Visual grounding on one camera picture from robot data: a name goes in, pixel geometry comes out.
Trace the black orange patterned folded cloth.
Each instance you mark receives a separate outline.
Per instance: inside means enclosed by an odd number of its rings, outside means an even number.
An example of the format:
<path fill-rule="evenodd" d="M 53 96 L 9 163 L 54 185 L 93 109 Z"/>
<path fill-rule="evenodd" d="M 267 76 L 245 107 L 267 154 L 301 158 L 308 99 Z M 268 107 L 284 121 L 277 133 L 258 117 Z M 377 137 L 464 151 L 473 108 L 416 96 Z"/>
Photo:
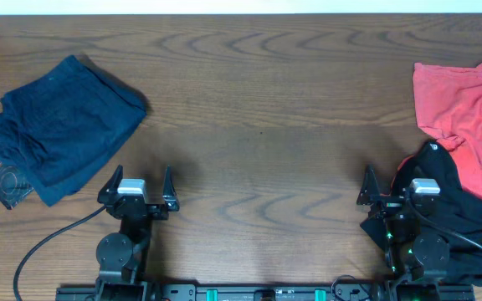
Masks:
<path fill-rule="evenodd" d="M 14 209 L 32 191 L 33 187 L 16 166 L 0 161 L 0 202 L 8 210 Z"/>

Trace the red t-shirt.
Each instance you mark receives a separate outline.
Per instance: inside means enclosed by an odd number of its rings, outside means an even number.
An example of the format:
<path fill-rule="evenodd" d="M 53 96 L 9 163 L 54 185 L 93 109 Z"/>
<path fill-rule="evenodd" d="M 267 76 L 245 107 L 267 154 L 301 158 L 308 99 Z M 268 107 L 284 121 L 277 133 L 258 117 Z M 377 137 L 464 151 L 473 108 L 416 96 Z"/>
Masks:
<path fill-rule="evenodd" d="M 418 128 L 450 154 L 464 190 L 482 199 L 482 63 L 416 63 L 413 98 Z"/>

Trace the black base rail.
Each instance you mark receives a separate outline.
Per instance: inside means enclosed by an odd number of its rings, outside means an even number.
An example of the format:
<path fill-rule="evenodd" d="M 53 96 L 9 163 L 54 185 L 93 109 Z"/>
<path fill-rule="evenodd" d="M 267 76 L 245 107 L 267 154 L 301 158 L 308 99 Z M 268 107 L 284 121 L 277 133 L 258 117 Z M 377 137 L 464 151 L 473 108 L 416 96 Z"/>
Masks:
<path fill-rule="evenodd" d="M 63 287 L 56 301 L 474 301 L 470 285 L 401 285 L 390 293 L 381 284 L 338 282 L 329 286 L 201 286 L 171 283 L 165 285 L 105 284 L 94 287 Z"/>

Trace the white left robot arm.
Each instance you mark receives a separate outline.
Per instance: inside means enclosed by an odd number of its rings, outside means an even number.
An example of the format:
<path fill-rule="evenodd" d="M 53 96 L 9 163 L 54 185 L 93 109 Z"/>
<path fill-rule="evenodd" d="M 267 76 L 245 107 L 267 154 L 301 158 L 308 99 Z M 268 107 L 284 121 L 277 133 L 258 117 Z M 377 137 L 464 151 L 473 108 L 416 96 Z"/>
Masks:
<path fill-rule="evenodd" d="M 161 285 L 146 280 L 144 273 L 152 223 L 164 221 L 169 218 L 170 212 L 180 209 L 171 169 L 165 170 L 161 203 L 149 203 L 146 182 L 125 179 L 122 166 L 116 168 L 99 191 L 98 203 L 120 221 L 120 230 L 105 236 L 96 248 L 100 270 L 94 300 L 162 300 Z"/>

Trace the black garment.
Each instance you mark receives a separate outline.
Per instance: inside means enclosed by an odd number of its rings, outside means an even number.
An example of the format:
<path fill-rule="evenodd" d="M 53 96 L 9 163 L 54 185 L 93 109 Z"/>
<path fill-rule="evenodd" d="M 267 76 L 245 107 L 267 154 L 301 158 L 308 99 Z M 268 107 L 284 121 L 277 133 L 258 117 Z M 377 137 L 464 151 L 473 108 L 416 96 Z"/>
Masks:
<path fill-rule="evenodd" d="M 434 179 L 440 187 L 436 211 L 420 218 L 422 231 L 449 244 L 447 275 L 438 283 L 482 287 L 482 200 L 464 190 L 453 159 L 434 140 L 404 160 L 387 194 L 399 194 L 415 178 Z"/>

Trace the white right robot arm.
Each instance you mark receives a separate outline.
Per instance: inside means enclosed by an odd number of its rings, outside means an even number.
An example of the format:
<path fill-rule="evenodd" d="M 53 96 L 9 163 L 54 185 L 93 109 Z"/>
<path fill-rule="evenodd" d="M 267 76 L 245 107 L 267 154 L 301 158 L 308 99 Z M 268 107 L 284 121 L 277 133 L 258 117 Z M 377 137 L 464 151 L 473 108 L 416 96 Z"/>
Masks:
<path fill-rule="evenodd" d="M 435 211 L 440 188 L 415 178 L 397 195 L 384 194 L 372 166 L 365 169 L 356 204 L 369 206 L 361 229 L 385 253 L 392 276 L 370 289 L 372 300 L 440 300 L 438 282 L 447 275 L 449 244 L 421 230 L 420 218 Z"/>

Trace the folded navy blue garment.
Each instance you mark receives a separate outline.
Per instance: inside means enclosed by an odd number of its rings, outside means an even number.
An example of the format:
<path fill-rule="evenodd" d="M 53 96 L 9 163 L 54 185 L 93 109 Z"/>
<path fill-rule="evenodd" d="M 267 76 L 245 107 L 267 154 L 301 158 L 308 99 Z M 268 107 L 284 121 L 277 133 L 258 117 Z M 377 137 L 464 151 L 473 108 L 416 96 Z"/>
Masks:
<path fill-rule="evenodd" d="M 0 161 L 49 207 L 79 191 L 146 117 L 142 97 L 74 55 L 1 104 Z"/>

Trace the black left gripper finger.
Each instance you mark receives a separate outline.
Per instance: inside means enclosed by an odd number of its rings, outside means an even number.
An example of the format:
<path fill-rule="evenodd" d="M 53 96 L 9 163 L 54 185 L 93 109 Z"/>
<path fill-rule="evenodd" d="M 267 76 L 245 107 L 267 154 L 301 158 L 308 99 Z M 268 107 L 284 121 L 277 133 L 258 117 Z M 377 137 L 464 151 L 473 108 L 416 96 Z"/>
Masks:
<path fill-rule="evenodd" d="M 169 212 L 179 211 L 179 200 L 172 182 L 172 170 L 167 166 L 163 182 L 162 198 Z"/>
<path fill-rule="evenodd" d="M 118 200 L 118 187 L 123 179 L 123 166 L 118 165 L 111 178 L 100 189 L 97 202 L 102 205 L 113 205 Z"/>

